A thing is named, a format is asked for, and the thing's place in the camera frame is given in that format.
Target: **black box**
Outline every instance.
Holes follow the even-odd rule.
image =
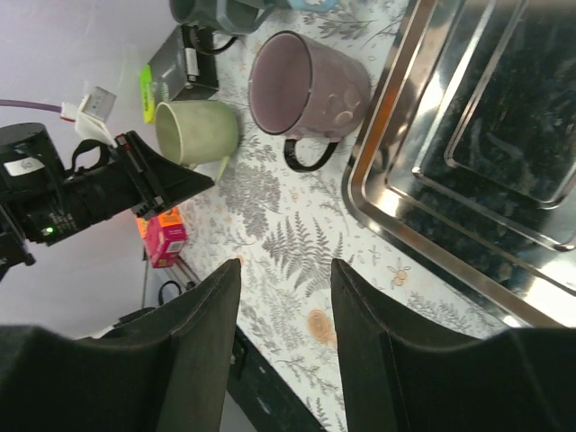
[[[178,25],[152,60],[140,72],[144,122],[153,123],[160,102],[209,99],[218,91],[214,56],[196,52],[191,28]],[[201,46],[212,48],[212,31],[196,32]]]

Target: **leaf pattern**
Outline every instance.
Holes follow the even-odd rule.
[[[477,338],[504,329],[348,214],[341,181],[356,132],[340,143],[328,165],[298,174],[284,162],[282,140],[260,131],[250,114],[249,73],[269,36],[290,29],[342,50],[362,62],[375,85],[405,5],[406,0],[340,0],[331,13],[278,11],[220,54],[215,97],[236,113],[241,143],[220,183],[179,206],[189,234],[184,260],[203,279],[224,260],[240,258],[238,325],[328,432],[347,430],[337,340],[314,338],[308,317],[311,311],[324,312],[327,326],[321,329],[331,336],[333,257],[344,258],[378,290],[451,329]],[[301,146],[311,150],[304,156],[315,157],[325,142]],[[197,169],[214,174],[207,166]]]

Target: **white label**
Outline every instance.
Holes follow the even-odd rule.
[[[17,177],[43,169],[44,164],[34,157],[27,157],[25,159],[15,160],[14,162],[6,162],[4,168],[6,168],[10,176]]]
[[[182,246],[184,245],[183,241],[175,241],[171,243],[166,252],[168,254],[174,254],[175,252],[180,252],[182,250]]]
[[[196,57],[196,50],[194,48],[186,48],[186,70],[188,75],[198,77],[200,71],[198,70],[198,58]]]

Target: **black electronic device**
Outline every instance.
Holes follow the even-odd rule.
[[[128,209],[149,219],[214,185],[134,131],[115,141],[82,141],[65,169],[44,125],[0,129],[0,278],[12,266],[34,264],[26,240],[50,246]],[[98,162],[77,169],[77,158],[94,149]]]

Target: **purple mug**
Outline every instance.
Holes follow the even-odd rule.
[[[364,118],[370,79],[359,61],[293,31],[280,31],[262,47],[250,74],[250,111],[269,135],[284,135],[284,158],[298,172],[315,171]],[[302,138],[327,138],[312,166],[296,159]]]

